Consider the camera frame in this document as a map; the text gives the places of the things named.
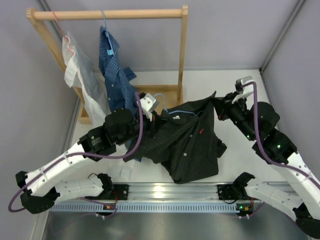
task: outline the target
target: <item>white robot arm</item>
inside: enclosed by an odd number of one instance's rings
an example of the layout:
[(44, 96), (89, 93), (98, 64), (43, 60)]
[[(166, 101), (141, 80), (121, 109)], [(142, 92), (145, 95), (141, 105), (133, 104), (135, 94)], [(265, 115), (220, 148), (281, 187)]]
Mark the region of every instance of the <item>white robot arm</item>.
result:
[[(154, 127), (151, 112), (159, 102), (149, 93), (136, 95), (139, 105), (139, 120), (133, 118), (128, 109), (120, 108), (105, 117), (102, 126), (90, 130), (68, 151), (42, 166), (41, 168), (15, 175), (19, 192), (9, 204), (10, 212), (19, 212), (24, 208), (32, 214), (50, 209), (54, 204), (80, 198), (99, 197), (107, 199), (114, 186), (107, 174), (98, 174), (80, 181), (63, 181), (78, 169), (94, 164), (102, 158), (122, 159), (132, 154), (138, 147), (145, 131)], [(137, 137), (136, 146), (124, 156), (109, 156), (116, 152), (116, 144), (121, 145)], [(20, 194), (24, 208), (13, 210), (12, 203)]]
[[(307, 235), (320, 239), (320, 182), (308, 169), (296, 146), (275, 129), (280, 116), (270, 104), (257, 101), (255, 81), (251, 77), (242, 78), (236, 81), (235, 87), (235, 92), (214, 99), (218, 119), (230, 119), (249, 141), (257, 140), (253, 150), (287, 180), (297, 195), (283, 192), (244, 172), (233, 184), (224, 184), (219, 197), (222, 200), (259, 199), (285, 213)], [(246, 100), (252, 93), (254, 107), (248, 110)], [(141, 138), (143, 128), (148, 130), (154, 126), (151, 112), (159, 102), (147, 94), (138, 99), (138, 103), (139, 121), (133, 119), (128, 110), (119, 109), (106, 117), (103, 126), (90, 130), (60, 157), (35, 171), (17, 173), (20, 191), (15, 197), (22, 193), (22, 205), (33, 214), (69, 199), (87, 196), (108, 198), (114, 186), (106, 174), (93, 175), (81, 181), (62, 180), (76, 170), (114, 153), (115, 144), (123, 144), (137, 135)]]
[[(297, 195), (283, 192), (244, 172), (233, 184), (222, 186), (219, 196), (223, 200), (259, 199), (285, 213), (307, 235), (320, 239), (319, 180), (291, 140), (275, 129), (280, 116), (270, 104), (258, 102), (255, 81), (251, 77), (242, 78), (236, 81), (235, 87), (236, 92), (216, 100), (219, 120), (230, 119), (248, 140), (256, 140), (253, 150), (287, 180)], [(247, 110), (246, 98), (252, 93), (254, 105)]]

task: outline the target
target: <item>wooden clothes rack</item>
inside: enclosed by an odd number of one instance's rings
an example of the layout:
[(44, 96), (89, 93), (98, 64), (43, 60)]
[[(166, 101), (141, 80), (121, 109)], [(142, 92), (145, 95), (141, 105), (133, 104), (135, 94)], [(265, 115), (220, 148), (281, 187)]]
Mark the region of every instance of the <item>wooden clothes rack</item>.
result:
[[(105, 10), (103, 11), (106, 19), (181, 19), (180, 34), (180, 56), (178, 83), (174, 85), (135, 85), (139, 92), (162, 93), (165, 95), (165, 105), (172, 108), (183, 103), (183, 74), (186, 52), (186, 36), (188, 23), (188, 6), (183, 5), (182, 9), (147, 9), (147, 10)], [(103, 20), (102, 12), (99, 11), (55, 11), (57, 20), (74, 21), (74, 20)], [(50, 30), (44, 21), (54, 21), (55, 17), (51, 11), (37, 11), (35, 8), (26, 10), (26, 17), (45, 42), (49, 51), (58, 63), (63, 72), (66, 71), (66, 65), (62, 54), (61, 47), (55, 41)], [(81, 99), (81, 109), (78, 120), (82, 124), (91, 124), (91, 120), (84, 109), (84, 96), (81, 88), (73, 88)]]

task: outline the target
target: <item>gray wall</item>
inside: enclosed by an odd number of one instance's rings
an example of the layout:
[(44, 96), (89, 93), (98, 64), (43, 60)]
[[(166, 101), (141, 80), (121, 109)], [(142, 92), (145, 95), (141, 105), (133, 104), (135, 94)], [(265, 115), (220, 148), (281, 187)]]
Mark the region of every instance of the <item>gray wall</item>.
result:
[[(187, 69), (258, 69), (297, 0), (47, 0), (55, 11), (170, 9), (189, 6)], [(62, 21), (89, 56), (98, 61), (102, 20)], [(178, 68), (181, 21), (108, 20), (120, 43), (123, 67)]]
[(320, 178), (320, 1), (307, 0), (264, 77), (281, 126)]
[[(0, 239), (27, 239), (34, 215), (9, 213), (19, 189), (15, 174), (60, 154), (76, 95), (33, 29), (25, 11), (33, 0), (0, 8)], [(14, 205), (19, 208), (20, 199)]]

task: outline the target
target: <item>wooden rod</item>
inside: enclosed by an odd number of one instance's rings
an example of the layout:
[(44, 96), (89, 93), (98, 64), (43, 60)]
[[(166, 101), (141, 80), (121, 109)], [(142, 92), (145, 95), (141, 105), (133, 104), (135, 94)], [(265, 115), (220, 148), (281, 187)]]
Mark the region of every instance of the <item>wooden rod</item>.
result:
[(167, 92), (177, 92), (177, 85), (134, 85), (138, 92), (157, 92), (157, 93), (167, 93)]
[(181, 20), (181, 37), (180, 37), (180, 57), (179, 57), (179, 75), (178, 75), (178, 90), (177, 90), (177, 105), (184, 102), (182, 96), (182, 80), (184, 77), (184, 65), (186, 55), (186, 38), (188, 28), (188, 5), (182, 6), (182, 20)]
[[(47, 48), (54, 57), (55, 61), (58, 63), (62, 72), (65, 73), (66, 65), (64, 57), (62, 55), (61, 47), (57, 44), (56, 40), (52, 36), (51, 32), (49, 31), (45, 23), (43, 21), (35, 20), (35, 13), (37, 13), (37, 10), (35, 8), (28, 8), (25, 12), (26, 17), (28, 18), (36, 32), (39, 34), (39, 36), (42, 38), (42, 40), (45, 42)], [(78, 97), (81, 99), (81, 102), (84, 103), (85, 100), (81, 88), (74, 87), (73, 89), (75, 93), (78, 95)]]
[[(148, 10), (106, 10), (107, 19), (181, 19), (183, 9), (148, 9)], [(101, 11), (55, 11), (56, 18), (62, 20), (101, 20)], [(55, 20), (50, 11), (36, 11), (34, 19), (38, 21)]]

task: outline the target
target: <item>cable clip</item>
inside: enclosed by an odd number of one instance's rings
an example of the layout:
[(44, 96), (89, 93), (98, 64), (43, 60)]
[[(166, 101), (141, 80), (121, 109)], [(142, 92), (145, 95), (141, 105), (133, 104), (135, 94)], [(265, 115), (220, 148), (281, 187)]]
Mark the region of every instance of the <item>cable clip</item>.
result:
[(309, 179), (311, 179), (313, 176), (312, 176), (312, 171), (309, 169), (309, 172), (308, 172), (308, 176), (306, 176), (302, 181), (301, 183), (303, 184), (305, 181), (308, 181)]
[(45, 171), (44, 171), (44, 167), (42, 166), (39, 171), (40, 171), (40, 174), (45, 178), (45, 180), (49, 181), (48, 177), (47, 177), (47, 174), (45, 174)]
[(63, 154), (62, 154), (62, 157), (66, 160), (66, 162), (69, 164), (69, 166), (72, 165), (72, 162), (69, 161), (68, 157), (67, 157), (67, 154), (68, 154), (68, 151), (65, 151)]

